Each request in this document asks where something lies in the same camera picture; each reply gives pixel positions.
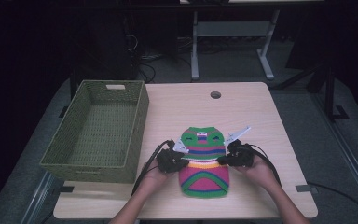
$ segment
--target floor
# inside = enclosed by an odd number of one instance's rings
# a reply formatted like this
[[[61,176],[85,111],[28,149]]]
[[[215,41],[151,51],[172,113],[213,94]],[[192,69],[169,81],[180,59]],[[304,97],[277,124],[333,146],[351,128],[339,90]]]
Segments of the floor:
[[[255,51],[261,47],[263,41],[262,38],[257,40],[220,38],[212,41],[205,39],[200,43],[198,82],[260,81],[272,87],[300,72],[285,68],[292,43],[274,41],[268,50],[268,59],[275,78],[267,80]],[[151,83],[191,82],[190,53],[185,47],[182,49],[184,53],[180,54],[177,60],[160,58],[141,65],[147,80],[152,78],[154,70],[156,74]],[[152,59],[153,55],[155,54],[150,50],[145,58]],[[139,79],[145,79],[144,75],[140,75]],[[335,105],[342,105],[350,118],[337,120],[336,123],[329,122],[320,106],[324,100],[324,89],[316,94],[308,93],[306,85],[309,79],[306,77],[284,90],[270,92],[304,176],[310,185],[316,186],[318,190],[313,194],[313,198],[319,214],[311,222],[358,223],[358,182],[344,159],[342,150],[345,146],[349,147],[358,161],[358,106],[349,89],[336,80]],[[62,180],[50,179],[51,185],[44,190],[45,194],[34,195],[35,190],[41,186],[41,181],[46,181],[46,178],[43,178],[46,177],[45,171],[38,163],[61,121],[59,116],[62,109],[69,102],[70,91],[67,80],[62,83],[62,87],[51,100],[44,117],[34,130],[34,135],[0,194],[0,223],[107,223],[108,220],[59,220],[51,217]],[[337,140],[335,129],[339,130],[345,140],[344,144]],[[342,194],[350,196],[356,203]],[[195,220],[149,222],[196,223]],[[279,219],[204,220],[203,223],[269,224],[281,223],[281,221]]]

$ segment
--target dark background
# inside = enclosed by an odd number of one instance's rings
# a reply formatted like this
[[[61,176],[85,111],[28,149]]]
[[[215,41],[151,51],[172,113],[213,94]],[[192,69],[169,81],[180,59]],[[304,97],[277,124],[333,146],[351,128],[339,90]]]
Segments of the dark background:
[[[170,13],[165,21],[158,14],[138,13],[125,25],[126,14],[73,12],[55,5],[0,1],[0,190],[68,77],[74,86],[83,78],[135,78],[142,52],[126,51],[126,28],[173,57],[176,37],[191,34],[191,13]],[[289,67],[306,69],[327,59],[358,103],[358,1],[304,12],[287,8],[274,38],[296,41]]]

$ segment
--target woven basket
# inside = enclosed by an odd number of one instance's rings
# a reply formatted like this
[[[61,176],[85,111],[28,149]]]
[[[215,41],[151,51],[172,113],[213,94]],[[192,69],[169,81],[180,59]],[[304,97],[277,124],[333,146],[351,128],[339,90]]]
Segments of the woven basket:
[[[133,183],[148,105],[143,81],[83,81],[40,165],[64,180]]]

